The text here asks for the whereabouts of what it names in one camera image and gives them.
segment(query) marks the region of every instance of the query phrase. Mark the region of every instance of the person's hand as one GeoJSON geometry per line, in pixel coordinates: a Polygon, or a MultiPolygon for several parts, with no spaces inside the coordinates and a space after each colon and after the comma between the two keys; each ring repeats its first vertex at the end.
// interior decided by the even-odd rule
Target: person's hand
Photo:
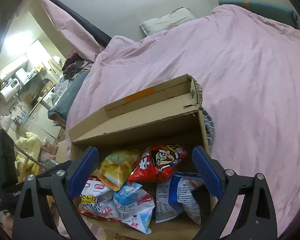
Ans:
{"type": "Polygon", "coordinates": [[[3,230],[12,238],[13,216],[6,215],[1,219],[3,230]]]}

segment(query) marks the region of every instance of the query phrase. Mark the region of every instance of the water heater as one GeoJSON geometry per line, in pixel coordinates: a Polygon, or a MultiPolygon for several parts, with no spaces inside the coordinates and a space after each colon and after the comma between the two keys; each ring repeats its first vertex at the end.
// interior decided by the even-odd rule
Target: water heater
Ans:
{"type": "Polygon", "coordinates": [[[21,88],[20,82],[18,79],[12,79],[3,89],[0,91],[0,100],[7,103],[15,93],[21,88]]]}

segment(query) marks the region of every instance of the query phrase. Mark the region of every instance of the red logo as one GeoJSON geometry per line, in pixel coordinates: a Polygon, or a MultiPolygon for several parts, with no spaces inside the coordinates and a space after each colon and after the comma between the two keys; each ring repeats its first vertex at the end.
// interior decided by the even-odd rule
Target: red logo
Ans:
{"type": "Polygon", "coordinates": [[[103,185],[103,184],[95,184],[94,185],[94,188],[96,188],[96,189],[104,189],[104,187],[105,187],[105,185],[103,185]]]}

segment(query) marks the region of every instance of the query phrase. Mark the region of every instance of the silver bolt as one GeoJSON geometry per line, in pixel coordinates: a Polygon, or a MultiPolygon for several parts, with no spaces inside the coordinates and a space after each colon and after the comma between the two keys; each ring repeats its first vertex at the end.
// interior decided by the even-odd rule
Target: silver bolt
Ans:
{"type": "Polygon", "coordinates": [[[234,175],[234,171],[233,170],[226,170],[226,174],[228,175],[228,176],[233,176],[234,175]]]}
{"type": "Polygon", "coordinates": [[[57,176],[62,177],[65,173],[64,170],[57,171],[57,176]]]}
{"type": "Polygon", "coordinates": [[[27,178],[27,180],[33,180],[34,179],[34,175],[33,174],[30,174],[27,178]]]}
{"type": "Polygon", "coordinates": [[[258,174],[257,174],[257,178],[258,178],[258,179],[264,179],[265,176],[263,176],[261,173],[258,173],[258,174]]]}

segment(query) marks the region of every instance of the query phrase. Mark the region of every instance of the open cardboard box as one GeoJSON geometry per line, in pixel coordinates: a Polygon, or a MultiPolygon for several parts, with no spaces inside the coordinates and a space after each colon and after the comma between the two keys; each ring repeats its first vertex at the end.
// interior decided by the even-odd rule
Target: open cardboard box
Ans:
{"type": "MultiPolygon", "coordinates": [[[[99,163],[113,150],[144,150],[156,144],[203,145],[210,153],[204,116],[199,110],[202,89],[189,75],[142,90],[96,111],[69,131],[71,159],[75,160],[88,146],[99,151],[99,163]]],[[[191,154],[181,163],[180,172],[197,172],[191,154]]],[[[155,199],[156,184],[141,183],[155,199]]],[[[202,221],[210,215],[210,195],[205,187],[194,192],[202,221]]],[[[153,211],[145,235],[124,223],[89,219],[90,222],[120,235],[136,239],[192,239],[200,225],[185,213],[162,223],[155,223],[153,211]]]]}

